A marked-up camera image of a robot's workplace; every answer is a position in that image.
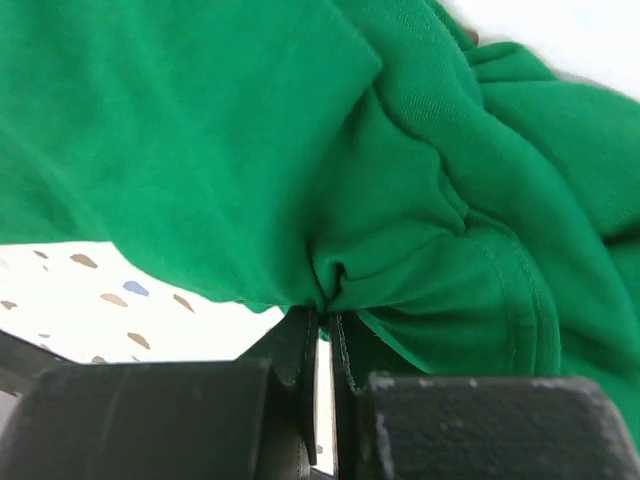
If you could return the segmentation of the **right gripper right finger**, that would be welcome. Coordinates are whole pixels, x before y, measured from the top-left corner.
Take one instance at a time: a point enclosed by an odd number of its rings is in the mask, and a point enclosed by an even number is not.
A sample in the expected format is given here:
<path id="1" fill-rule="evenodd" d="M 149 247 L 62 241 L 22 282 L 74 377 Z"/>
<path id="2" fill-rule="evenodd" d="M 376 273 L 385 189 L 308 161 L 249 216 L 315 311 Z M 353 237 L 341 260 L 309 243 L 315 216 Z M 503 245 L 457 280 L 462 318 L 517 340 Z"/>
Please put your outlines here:
<path id="1" fill-rule="evenodd" d="M 351 313 L 328 321 L 338 479 L 635 479 L 615 405 L 580 377 L 422 375 Z"/>

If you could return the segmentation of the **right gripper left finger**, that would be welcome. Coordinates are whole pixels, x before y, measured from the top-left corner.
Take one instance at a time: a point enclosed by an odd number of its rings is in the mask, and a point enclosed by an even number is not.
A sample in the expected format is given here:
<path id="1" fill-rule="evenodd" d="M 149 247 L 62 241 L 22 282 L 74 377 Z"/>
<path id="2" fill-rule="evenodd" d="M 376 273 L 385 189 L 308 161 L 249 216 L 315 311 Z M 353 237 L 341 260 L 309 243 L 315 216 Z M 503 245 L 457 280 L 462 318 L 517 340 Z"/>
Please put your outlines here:
<path id="1" fill-rule="evenodd" d="M 78 364 L 10 334 L 5 479 L 308 479 L 318 315 L 296 307 L 232 361 Z"/>

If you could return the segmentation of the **green t-shirt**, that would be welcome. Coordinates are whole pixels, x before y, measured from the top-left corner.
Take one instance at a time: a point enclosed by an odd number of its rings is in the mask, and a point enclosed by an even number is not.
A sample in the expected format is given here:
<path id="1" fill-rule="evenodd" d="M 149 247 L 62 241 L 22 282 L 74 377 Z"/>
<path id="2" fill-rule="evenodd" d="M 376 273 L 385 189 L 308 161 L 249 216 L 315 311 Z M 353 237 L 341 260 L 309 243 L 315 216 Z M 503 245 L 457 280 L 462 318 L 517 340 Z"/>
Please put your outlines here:
<path id="1" fill-rule="evenodd" d="M 1 239 L 639 388 L 639 106 L 434 1 L 5 1 Z"/>

